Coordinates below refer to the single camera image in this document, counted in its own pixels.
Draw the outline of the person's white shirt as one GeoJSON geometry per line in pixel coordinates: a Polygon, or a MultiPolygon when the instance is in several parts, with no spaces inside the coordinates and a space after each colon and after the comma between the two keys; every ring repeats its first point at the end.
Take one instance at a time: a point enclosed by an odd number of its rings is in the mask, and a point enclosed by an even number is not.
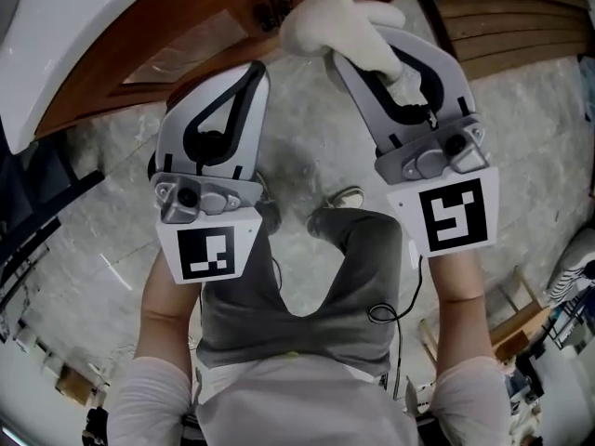
{"type": "MultiPolygon", "coordinates": [[[[109,412],[109,446],[180,446],[182,415],[191,411],[208,446],[422,444],[413,415],[370,374],[338,361],[282,355],[212,369],[197,364],[203,384],[192,402],[178,367],[134,359],[109,412]]],[[[439,376],[430,412],[455,446],[509,445],[509,397],[492,358],[439,376]]]]}

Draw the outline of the person's left shoe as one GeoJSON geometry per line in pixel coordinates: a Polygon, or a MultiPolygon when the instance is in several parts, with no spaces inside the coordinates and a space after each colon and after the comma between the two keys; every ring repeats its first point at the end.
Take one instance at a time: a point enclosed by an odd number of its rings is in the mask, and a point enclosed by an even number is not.
{"type": "Polygon", "coordinates": [[[278,203],[271,196],[271,192],[265,181],[264,176],[259,171],[255,174],[256,182],[262,187],[262,193],[259,201],[255,204],[260,213],[263,224],[269,236],[275,234],[282,224],[282,218],[278,203]]]}

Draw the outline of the person's left forearm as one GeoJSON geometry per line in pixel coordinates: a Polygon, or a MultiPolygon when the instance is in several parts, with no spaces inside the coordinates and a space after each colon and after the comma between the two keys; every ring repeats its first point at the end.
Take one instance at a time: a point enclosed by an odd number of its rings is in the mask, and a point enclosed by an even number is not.
{"type": "Polygon", "coordinates": [[[201,289],[200,283],[176,284],[163,251],[159,251],[143,289],[134,358],[166,361],[192,378],[188,337],[201,289]]]}

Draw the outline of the wooden vanity cabinet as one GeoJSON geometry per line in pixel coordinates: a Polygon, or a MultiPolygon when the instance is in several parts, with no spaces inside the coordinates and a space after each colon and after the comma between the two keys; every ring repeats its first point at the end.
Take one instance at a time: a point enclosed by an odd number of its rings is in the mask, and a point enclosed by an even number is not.
{"type": "Polygon", "coordinates": [[[135,64],[135,56],[129,50],[135,17],[126,13],[134,4],[101,33],[74,65],[36,128],[35,135],[38,138],[94,116],[132,106],[159,101],[173,104],[189,92],[192,83],[252,59],[259,59],[278,45],[280,26],[277,21],[277,0],[269,0],[277,27],[268,39],[228,49],[188,72],[174,84],[138,84],[120,88],[120,83],[131,73],[131,67],[135,64]]]}

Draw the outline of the person's grey trousers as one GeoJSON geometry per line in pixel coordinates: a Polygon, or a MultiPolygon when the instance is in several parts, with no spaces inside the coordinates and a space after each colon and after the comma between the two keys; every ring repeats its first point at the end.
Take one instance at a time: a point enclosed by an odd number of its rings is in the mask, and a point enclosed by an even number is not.
{"type": "Polygon", "coordinates": [[[206,367],[295,351],[331,358],[374,377],[390,369],[394,329],[368,319],[376,304],[399,296],[402,229],[391,216],[352,208],[320,208],[309,232],[344,255],[322,305],[291,314],[273,273],[268,234],[260,230],[242,277],[209,282],[202,293],[203,336],[197,358],[206,367]]]}

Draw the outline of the person's right forearm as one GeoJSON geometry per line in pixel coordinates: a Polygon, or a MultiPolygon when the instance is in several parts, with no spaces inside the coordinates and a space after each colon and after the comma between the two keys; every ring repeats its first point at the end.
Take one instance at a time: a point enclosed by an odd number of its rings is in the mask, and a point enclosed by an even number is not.
{"type": "Polygon", "coordinates": [[[432,257],[430,275],[439,302],[437,374],[463,361],[493,356],[483,271],[475,250],[432,257]]]}

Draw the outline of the person's shoe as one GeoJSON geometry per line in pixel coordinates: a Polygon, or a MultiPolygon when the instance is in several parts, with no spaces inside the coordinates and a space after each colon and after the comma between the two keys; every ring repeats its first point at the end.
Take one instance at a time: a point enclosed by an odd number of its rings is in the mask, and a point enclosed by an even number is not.
{"type": "Polygon", "coordinates": [[[364,205],[364,190],[358,186],[349,186],[326,197],[320,209],[360,209],[364,205]]]}
{"type": "Polygon", "coordinates": [[[269,236],[275,234],[282,224],[282,218],[278,203],[271,196],[271,192],[265,181],[264,176],[259,171],[255,174],[256,182],[262,187],[262,193],[259,201],[255,204],[260,213],[263,224],[269,236]]]}

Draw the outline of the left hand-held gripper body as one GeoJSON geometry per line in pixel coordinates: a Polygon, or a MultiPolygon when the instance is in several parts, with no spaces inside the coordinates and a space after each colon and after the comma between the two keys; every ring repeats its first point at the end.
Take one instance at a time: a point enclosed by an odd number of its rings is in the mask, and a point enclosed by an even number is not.
{"type": "Polygon", "coordinates": [[[238,178],[193,175],[174,169],[165,155],[151,177],[159,215],[156,231],[177,284],[240,277],[262,217],[255,208],[263,187],[238,178]]]}

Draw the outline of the white countertop black frame stand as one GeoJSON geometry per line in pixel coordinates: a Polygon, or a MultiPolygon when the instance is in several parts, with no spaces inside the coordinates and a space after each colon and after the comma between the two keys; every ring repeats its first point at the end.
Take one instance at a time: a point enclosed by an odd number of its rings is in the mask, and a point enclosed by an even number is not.
{"type": "Polygon", "coordinates": [[[60,226],[59,212],[103,180],[75,174],[61,137],[13,154],[0,135],[0,287],[60,226]]]}

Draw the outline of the white fluffy cloth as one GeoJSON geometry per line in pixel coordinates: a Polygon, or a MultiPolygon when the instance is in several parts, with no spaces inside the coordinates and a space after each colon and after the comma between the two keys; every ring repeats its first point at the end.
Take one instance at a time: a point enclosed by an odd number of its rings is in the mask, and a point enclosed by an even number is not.
{"type": "Polygon", "coordinates": [[[322,60],[328,79],[341,92],[347,87],[332,60],[335,53],[378,75],[397,103],[425,104],[419,72],[389,54],[378,25],[435,41],[417,0],[304,0],[284,20],[280,44],[290,55],[322,60]]]}

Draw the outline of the striped cushioned chair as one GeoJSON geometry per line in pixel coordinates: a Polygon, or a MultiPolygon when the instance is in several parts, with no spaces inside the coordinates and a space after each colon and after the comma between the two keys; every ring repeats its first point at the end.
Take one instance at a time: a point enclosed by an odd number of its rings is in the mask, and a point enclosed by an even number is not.
{"type": "Polygon", "coordinates": [[[592,228],[579,231],[557,261],[546,289],[549,304],[560,305],[581,278],[595,280],[595,229],[592,228]]]}

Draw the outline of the person's right shoe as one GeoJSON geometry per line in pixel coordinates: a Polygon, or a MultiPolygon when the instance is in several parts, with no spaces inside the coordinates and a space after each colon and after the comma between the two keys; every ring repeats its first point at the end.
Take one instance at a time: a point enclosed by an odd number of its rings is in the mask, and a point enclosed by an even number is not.
{"type": "Polygon", "coordinates": [[[364,205],[364,190],[358,186],[349,186],[326,197],[320,209],[360,209],[364,205]]]}

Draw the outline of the wooden slatted platform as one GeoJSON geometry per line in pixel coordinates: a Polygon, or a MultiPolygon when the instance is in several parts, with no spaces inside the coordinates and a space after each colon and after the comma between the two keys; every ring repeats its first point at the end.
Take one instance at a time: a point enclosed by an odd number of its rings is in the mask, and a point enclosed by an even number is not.
{"type": "Polygon", "coordinates": [[[439,47],[469,80],[541,61],[595,56],[588,0],[418,0],[439,47]]]}

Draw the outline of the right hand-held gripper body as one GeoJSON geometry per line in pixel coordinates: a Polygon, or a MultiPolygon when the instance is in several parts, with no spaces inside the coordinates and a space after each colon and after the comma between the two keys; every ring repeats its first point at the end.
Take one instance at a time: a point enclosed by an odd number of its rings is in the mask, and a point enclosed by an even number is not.
{"type": "Polygon", "coordinates": [[[477,113],[377,159],[396,217],[426,257],[496,243],[499,173],[481,151],[477,113]]]}

